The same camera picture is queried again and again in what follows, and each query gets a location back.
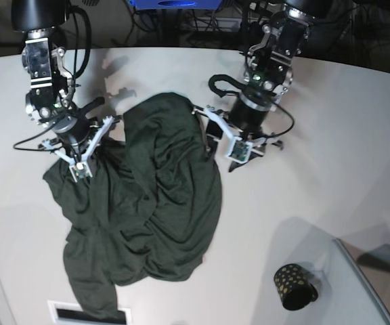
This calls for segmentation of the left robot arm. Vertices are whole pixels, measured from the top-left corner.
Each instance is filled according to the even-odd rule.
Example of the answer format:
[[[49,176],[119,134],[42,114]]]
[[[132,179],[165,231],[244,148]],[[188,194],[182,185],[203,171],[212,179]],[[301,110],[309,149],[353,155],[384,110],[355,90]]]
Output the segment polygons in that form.
[[[314,19],[324,19],[331,1],[282,1],[276,12],[262,9],[258,1],[242,6],[241,33],[244,50],[243,80],[215,74],[209,89],[219,97],[233,96],[230,110],[194,107],[194,114],[208,118],[209,152],[215,154],[227,137],[225,157],[229,172],[264,156],[268,145],[283,149],[281,136],[295,125],[291,113],[280,105],[293,82],[293,58],[306,43]]]

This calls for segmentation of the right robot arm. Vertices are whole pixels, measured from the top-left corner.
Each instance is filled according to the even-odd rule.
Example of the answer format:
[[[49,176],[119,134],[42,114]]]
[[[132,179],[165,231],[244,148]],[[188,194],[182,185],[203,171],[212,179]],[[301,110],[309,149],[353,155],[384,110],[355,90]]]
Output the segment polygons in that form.
[[[72,70],[64,65],[66,49],[58,45],[57,29],[67,19],[80,17],[84,22],[86,45],[81,64]],[[25,96],[26,113],[31,121],[53,131],[54,139],[45,139],[37,152],[50,152],[68,164],[75,181],[93,176],[92,156],[102,138],[119,119],[87,115],[104,105],[97,97],[79,108],[73,101],[77,79],[84,73],[91,54],[92,27],[87,12],[69,1],[12,1],[12,27],[26,38],[22,65],[30,76]]]

